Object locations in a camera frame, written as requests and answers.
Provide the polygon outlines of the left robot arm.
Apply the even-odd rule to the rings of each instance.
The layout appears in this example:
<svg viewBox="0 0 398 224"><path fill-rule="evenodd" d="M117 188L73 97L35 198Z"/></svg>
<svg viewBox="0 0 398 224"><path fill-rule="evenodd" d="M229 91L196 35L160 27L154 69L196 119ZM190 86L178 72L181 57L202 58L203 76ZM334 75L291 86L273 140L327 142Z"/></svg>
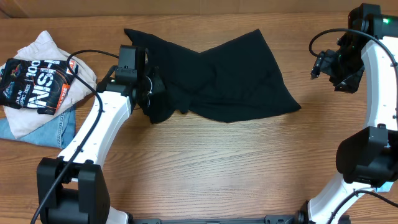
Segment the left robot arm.
<svg viewBox="0 0 398 224"><path fill-rule="evenodd" d="M121 45L118 64L89 88L95 101L78 133L56 158L37 166L39 206L32 223L133 223L130 213L111 206L103 166L135 106L147 109L151 97L165 90L148 54L145 47Z"/></svg>

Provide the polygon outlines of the light blue t-shirt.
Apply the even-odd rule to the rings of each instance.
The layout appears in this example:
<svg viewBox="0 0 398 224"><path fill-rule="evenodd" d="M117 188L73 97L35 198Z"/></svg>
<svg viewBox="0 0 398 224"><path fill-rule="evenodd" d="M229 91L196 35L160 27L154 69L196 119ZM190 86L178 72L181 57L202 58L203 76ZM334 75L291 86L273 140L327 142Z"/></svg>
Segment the light blue t-shirt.
<svg viewBox="0 0 398 224"><path fill-rule="evenodd" d="M381 187L375 188L375 192L389 192L392 188L393 182L385 182Z"/></svg>

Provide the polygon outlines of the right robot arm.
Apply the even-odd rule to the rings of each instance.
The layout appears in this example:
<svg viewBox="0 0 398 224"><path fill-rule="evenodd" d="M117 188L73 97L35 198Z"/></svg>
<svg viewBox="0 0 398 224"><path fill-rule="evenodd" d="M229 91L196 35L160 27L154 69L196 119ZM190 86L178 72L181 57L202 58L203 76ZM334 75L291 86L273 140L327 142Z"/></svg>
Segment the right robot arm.
<svg viewBox="0 0 398 224"><path fill-rule="evenodd" d="M334 177L296 213L295 223L349 223L363 195L380 197L397 180L397 18L363 3L348 16L338 50L316 54L311 77L330 77L336 91L355 93L366 80L362 130L340 143Z"/></svg>

